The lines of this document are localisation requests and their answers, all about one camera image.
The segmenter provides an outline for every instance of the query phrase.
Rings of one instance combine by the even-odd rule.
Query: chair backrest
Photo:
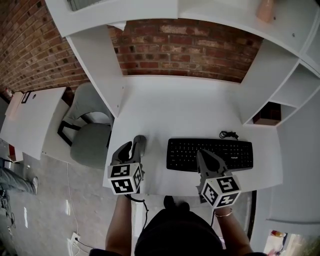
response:
[[[110,126],[112,129],[114,124],[113,115],[101,99],[92,83],[86,82],[76,89],[72,105],[65,114],[63,121],[73,125],[75,120],[79,117],[92,112],[101,112],[106,114],[110,120]]]

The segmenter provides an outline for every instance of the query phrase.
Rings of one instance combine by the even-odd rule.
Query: white desk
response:
[[[240,85],[221,80],[167,76],[131,76],[116,118],[106,159],[136,135],[147,137],[141,159],[145,179],[141,193],[197,196],[200,175],[166,168],[168,139],[174,137],[219,138],[222,130],[252,142],[253,169],[234,172],[242,190],[253,191],[283,182],[280,144],[275,127],[241,124],[234,96]],[[104,172],[103,186],[110,187]]]
[[[31,92],[25,104],[19,103],[14,118],[5,118],[0,138],[35,159],[45,154],[76,164],[70,157],[70,146],[57,134],[69,109],[61,99],[65,89]]]

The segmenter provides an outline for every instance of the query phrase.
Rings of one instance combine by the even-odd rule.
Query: small box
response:
[[[115,195],[137,193],[143,179],[140,163],[110,165],[107,177]]]
[[[281,105],[268,102],[253,118],[256,125],[275,126],[281,121]]]
[[[8,158],[12,162],[16,163],[16,162],[21,162],[24,160],[24,156],[20,150],[16,149],[14,146],[12,146],[10,144],[8,146],[9,146]]]
[[[241,188],[234,175],[207,178],[201,194],[216,209],[233,205],[241,194]]]

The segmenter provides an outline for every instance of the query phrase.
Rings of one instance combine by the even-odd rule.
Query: chair seat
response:
[[[107,144],[111,127],[103,123],[89,123],[74,136],[70,156],[81,165],[105,169]]]

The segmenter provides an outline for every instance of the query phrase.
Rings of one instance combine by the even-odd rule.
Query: gray pants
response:
[[[2,190],[18,190],[34,194],[34,188],[30,181],[21,178],[13,171],[0,168],[0,187]]]

